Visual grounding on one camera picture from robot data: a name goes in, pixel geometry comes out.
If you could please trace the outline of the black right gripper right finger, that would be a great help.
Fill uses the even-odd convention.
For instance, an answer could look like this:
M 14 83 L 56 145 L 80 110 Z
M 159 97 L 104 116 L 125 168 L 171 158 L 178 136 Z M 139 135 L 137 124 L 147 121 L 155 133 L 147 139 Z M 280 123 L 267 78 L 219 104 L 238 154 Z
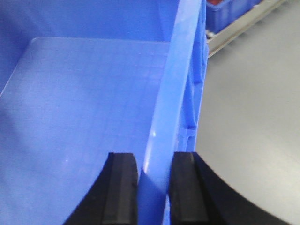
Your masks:
M 168 195 L 173 225 L 277 223 L 222 181 L 195 152 L 174 153 Z

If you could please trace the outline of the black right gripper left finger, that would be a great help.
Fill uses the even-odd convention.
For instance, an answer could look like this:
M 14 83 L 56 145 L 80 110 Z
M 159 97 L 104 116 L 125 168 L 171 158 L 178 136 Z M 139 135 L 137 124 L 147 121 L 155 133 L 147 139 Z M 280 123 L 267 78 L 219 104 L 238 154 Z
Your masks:
M 138 171 L 132 153 L 108 154 L 101 173 L 66 225 L 136 225 Z

